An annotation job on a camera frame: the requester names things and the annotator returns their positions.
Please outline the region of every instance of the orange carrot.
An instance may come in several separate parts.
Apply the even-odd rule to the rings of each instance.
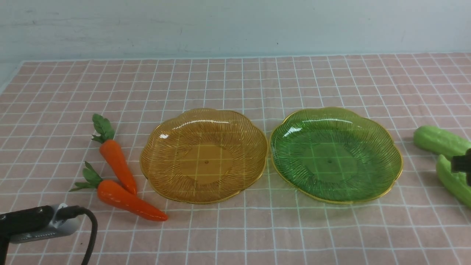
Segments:
[[[100,134],[99,136],[92,135],[92,140],[101,143],[99,149],[101,156],[103,156],[108,165],[110,165],[124,188],[131,194],[136,195],[138,193],[136,181],[134,180],[131,170],[129,170],[121,146],[114,140],[114,130],[110,121],[96,113],[93,114],[92,121],[95,131]]]
[[[87,188],[97,189],[98,198],[108,205],[126,210],[150,221],[163,222],[168,219],[165,213],[139,199],[136,195],[130,194],[118,183],[112,180],[103,180],[89,163],[85,162],[85,166],[87,168],[83,169],[83,177],[87,182],[76,182],[77,188],[70,191]]]

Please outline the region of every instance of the toy cucumber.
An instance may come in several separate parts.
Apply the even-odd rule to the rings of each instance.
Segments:
[[[453,156],[463,156],[471,148],[471,142],[467,139],[431,125],[420,126],[415,130],[414,145],[437,155],[444,155],[449,160]]]
[[[439,156],[436,170],[445,188],[462,203],[471,207],[471,187],[466,184],[466,174],[451,173],[451,163],[444,155]]]

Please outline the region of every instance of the amber glass plate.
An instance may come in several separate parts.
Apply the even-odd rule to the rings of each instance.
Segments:
[[[140,158],[144,176],[162,196],[205,204],[245,190],[262,175],[265,134],[240,113],[198,108],[151,133]]]
[[[392,188],[403,167],[384,127],[343,108],[291,114],[273,131],[270,147],[281,177],[329,203],[379,198]]]

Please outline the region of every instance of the plastic vegetable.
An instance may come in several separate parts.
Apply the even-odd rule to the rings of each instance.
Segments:
[[[462,203],[471,207],[471,187],[466,184],[466,174],[452,173],[451,163],[444,155],[439,156],[436,170],[445,188]]]
[[[70,191],[97,189],[98,198],[108,205],[126,210],[150,221],[163,222],[168,219],[165,213],[139,199],[136,195],[130,194],[118,183],[112,180],[103,180],[89,163],[85,162],[85,166],[82,173],[87,182],[76,182],[77,188]]]
[[[444,155],[447,159],[463,156],[471,148],[471,142],[467,139],[430,125],[420,126],[415,130],[414,145],[437,155]]]
[[[114,140],[114,130],[110,121],[96,113],[93,114],[92,121],[95,131],[100,134],[100,136],[92,135],[92,140],[101,143],[101,156],[103,156],[110,165],[124,188],[131,194],[136,195],[138,193],[136,181],[134,180],[131,170],[129,170],[121,146]]]

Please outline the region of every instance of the gold plate rim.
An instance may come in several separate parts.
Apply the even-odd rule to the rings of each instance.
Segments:
[[[263,167],[262,167],[262,170],[260,171],[260,174],[253,179],[253,181],[248,184],[245,188],[243,189],[239,189],[237,190],[235,193],[231,194],[230,196],[225,196],[221,199],[218,199],[218,200],[215,200],[215,201],[208,201],[208,202],[194,202],[194,201],[188,201],[188,200],[180,200],[180,199],[175,199],[175,198],[172,198],[172,197],[169,197],[169,196],[165,196],[163,194],[161,194],[153,185],[150,185],[152,187],[152,189],[157,192],[160,196],[166,198],[166,199],[169,199],[169,200],[173,200],[173,201],[177,201],[177,202],[183,202],[183,203],[189,203],[189,204],[198,204],[198,205],[203,205],[203,204],[212,204],[212,203],[218,203],[218,202],[222,202],[222,201],[225,201],[225,200],[228,200],[232,197],[234,197],[235,195],[239,194],[240,192],[246,190],[247,188],[249,188],[250,186],[254,185],[255,182],[257,182],[263,175],[263,173],[265,172],[265,169],[267,168],[267,158],[268,158],[268,153],[270,151],[270,146],[269,146],[269,141],[268,141],[268,138],[266,136],[266,134],[260,129],[258,128],[249,118],[247,118],[247,116],[245,116],[244,114],[240,113],[240,112],[237,112],[237,111],[234,111],[234,110],[230,110],[230,109],[213,109],[213,108],[194,108],[194,109],[191,109],[191,110],[187,110],[181,114],[179,114],[178,116],[176,116],[175,118],[171,118],[171,119],[168,119],[164,122],[161,122],[159,125],[157,125],[153,130],[152,132],[149,134],[149,137],[147,139],[147,142],[146,142],[146,145],[144,146],[144,148],[142,149],[141,151],[141,154],[139,156],[139,166],[140,166],[140,169],[141,169],[141,172],[142,174],[144,175],[144,177],[148,180],[149,177],[146,175],[146,173],[144,172],[143,170],[143,166],[142,166],[142,156],[144,154],[144,151],[145,149],[149,146],[150,144],[150,135],[152,135],[152,133],[159,129],[160,126],[162,126],[163,124],[165,123],[168,123],[168,122],[171,122],[172,120],[176,120],[178,118],[180,118],[183,114],[188,114],[190,112],[196,112],[198,110],[208,110],[208,111],[221,111],[221,112],[233,112],[233,113],[236,113],[237,115],[240,115],[242,116],[244,119],[246,119],[247,121],[249,121],[249,124],[255,128],[256,131],[258,131],[259,133],[261,133],[263,135],[263,138],[265,139],[265,144],[266,144],[266,150],[265,150],[265,159],[264,159],[264,163],[263,163]]]
[[[275,162],[274,162],[274,156],[273,156],[273,150],[271,148],[271,142],[272,142],[272,137],[273,137],[273,133],[278,130],[281,126],[283,126],[287,121],[288,119],[293,116],[294,114],[298,113],[298,112],[301,112],[301,111],[306,111],[306,110],[312,110],[312,111],[319,111],[319,110],[326,110],[326,109],[338,109],[338,110],[342,110],[342,111],[345,111],[345,112],[350,112],[351,114],[354,114],[364,120],[368,120],[369,122],[372,122],[372,123],[375,123],[376,125],[380,126],[383,130],[385,130],[388,135],[389,135],[389,138],[391,139],[391,142],[392,142],[392,146],[394,147],[394,149],[396,149],[396,151],[398,152],[399,154],[399,157],[401,158],[401,167],[398,171],[398,174],[396,175],[396,177],[394,177],[393,181],[391,181],[391,185],[389,186],[388,189],[386,189],[385,192],[383,192],[382,194],[376,196],[376,197],[373,197],[373,198],[370,198],[370,199],[364,199],[364,200],[355,200],[355,201],[333,201],[333,200],[326,200],[326,199],[322,199],[322,198],[319,198],[319,197],[316,197],[310,193],[307,193],[303,190],[301,190],[299,187],[297,187],[296,185],[292,184],[291,182],[288,181],[288,179],[283,176],[283,174],[280,173],[280,171],[278,170],[277,166],[275,165]],[[340,108],[340,107],[323,107],[323,108],[303,108],[303,109],[300,109],[300,110],[296,110],[294,112],[292,112],[290,115],[288,115],[284,120],[283,122],[278,125],[275,129],[273,129],[272,133],[270,134],[270,138],[268,140],[268,144],[269,144],[269,151],[270,151],[270,160],[271,160],[271,164],[273,165],[273,167],[275,168],[276,172],[278,173],[278,175],[284,179],[284,181],[286,181],[289,185],[291,185],[292,187],[294,187],[296,190],[306,194],[307,196],[313,198],[313,199],[316,199],[318,201],[322,201],[322,202],[325,202],[325,203],[330,203],[330,204],[338,204],[338,205],[346,205],[346,204],[353,204],[353,203],[363,203],[363,202],[368,202],[368,201],[372,201],[372,200],[376,200],[378,198],[381,198],[382,196],[386,195],[391,189],[392,187],[394,187],[394,184],[396,183],[396,181],[398,180],[398,178],[401,176],[402,174],[402,171],[403,171],[403,168],[404,168],[404,159],[402,157],[402,154],[401,154],[401,151],[398,149],[398,147],[396,146],[396,144],[394,143],[394,140],[392,138],[392,135],[391,133],[386,129],[384,128],[384,126],[382,126],[381,124],[377,123],[376,121],[372,120],[372,119],[368,119],[368,118],[365,118],[361,115],[359,115],[358,113],[352,111],[352,110],[349,110],[349,109],[346,109],[346,108]]]

